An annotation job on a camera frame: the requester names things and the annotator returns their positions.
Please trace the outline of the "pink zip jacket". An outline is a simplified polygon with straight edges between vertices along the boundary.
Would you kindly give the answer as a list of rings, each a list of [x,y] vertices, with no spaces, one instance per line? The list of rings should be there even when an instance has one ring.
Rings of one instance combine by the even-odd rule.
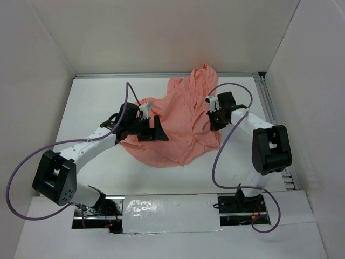
[[[139,141],[130,135],[121,141],[138,161],[156,168],[185,166],[193,159],[220,146],[221,133],[210,129],[206,95],[217,85],[216,71],[204,64],[184,78],[170,78],[162,99],[143,98],[153,103],[150,117],[158,115],[168,141]]]

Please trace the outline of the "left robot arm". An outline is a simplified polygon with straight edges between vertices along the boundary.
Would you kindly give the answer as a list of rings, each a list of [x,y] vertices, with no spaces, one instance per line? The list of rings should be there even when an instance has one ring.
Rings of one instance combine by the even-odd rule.
[[[92,186],[77,181],[79,171],[96,156],[114,147],[129,135],[138,141],[167,141],[159,116],[154,116],[150,126],[149,111],[153,103],[140,106],[133,103],[122,104],[120,112],[113,114],[100,124],[85,141],[77,141],[73,146],[59,152],[46,151],[40,160],[32,187],[34,190],[59,206],[68,203],[86,205],[94,215],[106,210],[106,195]]]

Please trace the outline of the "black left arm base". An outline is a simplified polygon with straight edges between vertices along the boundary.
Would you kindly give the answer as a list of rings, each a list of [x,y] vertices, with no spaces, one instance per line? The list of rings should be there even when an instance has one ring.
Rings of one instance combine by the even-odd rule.
[[[72,229],[104,229],[122,234],[124,196],[107,196],[99,209],[76,205]]]

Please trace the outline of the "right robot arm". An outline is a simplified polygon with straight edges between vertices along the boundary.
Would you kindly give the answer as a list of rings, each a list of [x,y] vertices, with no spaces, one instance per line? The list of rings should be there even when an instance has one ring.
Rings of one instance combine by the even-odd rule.
[[[253,172],[240,184],[242,194],[235,199],[237,209],[248,211],[254,205],[254,196],[263,192],[271,178],[292,164],[287,128],[273,125],[249,112],[243,104],[236,104],[231,92],[207,96],[207,115],[210,129],[219,131],[232,124],[232,132],[240,128],[252,140],[251,160]]]

